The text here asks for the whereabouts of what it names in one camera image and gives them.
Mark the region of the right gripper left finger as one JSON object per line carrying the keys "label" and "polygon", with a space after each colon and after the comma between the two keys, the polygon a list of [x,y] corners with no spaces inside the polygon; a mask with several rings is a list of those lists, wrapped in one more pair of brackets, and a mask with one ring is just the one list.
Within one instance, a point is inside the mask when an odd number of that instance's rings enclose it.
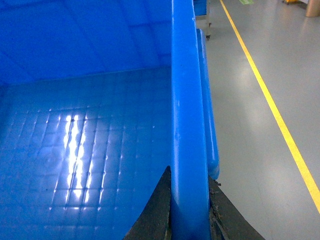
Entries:
{"label": "right gripper left finger", "polygon": [[167,166],[125,240],[170,240],[171,168]]}

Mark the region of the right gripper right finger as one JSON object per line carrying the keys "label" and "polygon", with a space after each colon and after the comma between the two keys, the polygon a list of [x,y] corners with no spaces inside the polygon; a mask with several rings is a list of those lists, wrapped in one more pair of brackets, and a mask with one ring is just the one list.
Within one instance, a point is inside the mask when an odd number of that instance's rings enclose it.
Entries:
{"label": "right gripper right finger", "polygon": [[212,240],[263,240],[232,204],[220,188],[220,183],[208,178],[209,223]]}

